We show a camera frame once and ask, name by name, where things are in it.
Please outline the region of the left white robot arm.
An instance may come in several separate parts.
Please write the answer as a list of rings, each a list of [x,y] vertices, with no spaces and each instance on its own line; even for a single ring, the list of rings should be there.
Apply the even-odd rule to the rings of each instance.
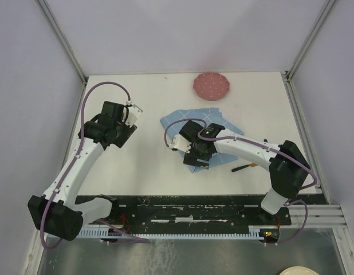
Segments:
[[[120,209],[105,195],[77,204],[79,190],[97,159],[115,145],[121,148],[136,131],[143,111],[135,104],[105,101],[101,113],[85,122],[78,133],[76,148],[54,182],[38,197],[28,201],[34,225],[41,234],[72,241],[83,226],[98,219],[115,223]]]

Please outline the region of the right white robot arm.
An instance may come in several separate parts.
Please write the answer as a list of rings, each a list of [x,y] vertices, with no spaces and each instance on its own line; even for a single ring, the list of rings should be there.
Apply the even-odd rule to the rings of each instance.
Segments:
[[[228,154],[268,171],[271,188],[256,211],[257,219],[264,224],[275,220],[280,208],[293,200],[306,187],[306,178],[313,175],[295,143],[259,142],[215,123],[201,126],[188,120],[173,137],[171,148],[184,152],[184,163],[190,166],[208,169],[214,154]]]

